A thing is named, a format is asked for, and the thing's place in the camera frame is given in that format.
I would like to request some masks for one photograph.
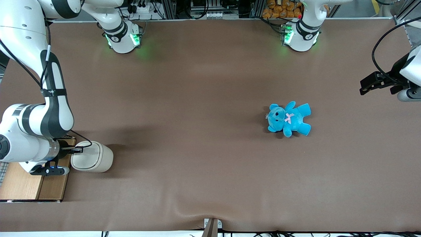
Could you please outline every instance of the wooden platform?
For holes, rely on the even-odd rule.
[[[70,145],[76,140],[66,139]],[[70,155],[59,161],[59,166],[70,167]],[[10,163],[0,187],[0,201],[39,202],[61,201],[67,183],[67,175],[40,176],[30,175],[19,163]]]

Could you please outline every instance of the white container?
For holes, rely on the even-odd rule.
[[[76,146],[86,146],[89,142],[84,141]],[[112,150],[99,142],[92,141],[92,146],[83,149],[83,153],[72,154],[70,163],[79,171],[101,173],[107,171],[114,158]]]

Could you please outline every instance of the blue teddy bear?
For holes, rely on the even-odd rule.
[[[270,112],[267,115],[269,131],[279,132],[283,129],[286,137],[291,137],[292,131],[297,131],[307,136],[312,126],[304,123],[303,118],[312,113],[310,106],[309,104],[304,104],[295,109],[294,106],[295,101],[289,102],[285,109],[277,104],[271,104],[269,106]]]

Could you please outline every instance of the pink bow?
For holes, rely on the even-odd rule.
[[[285,119],[285,122],[288,122],[289,124],[291,124],[291,117],[294,116],[294,114],[293,113],[292,114],[286,113],[285,115],[288,117],[288,118]]]

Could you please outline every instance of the brown tablecloth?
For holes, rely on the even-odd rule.
[[[261,21],[153,22],[121,55],[95,24],[54,24],[74,129],[114,164],[72,170],[63,203],[0,204],[0,230],[419,230],[421,104],[358,91],[393,25],[329,20],[298,53]],[[378,62],[409,48],[396,30]],[[43,101],[14,62],[1,87],[0,111]],[[312,108],[308,137],[266,131],[268,106],[291,100]]]

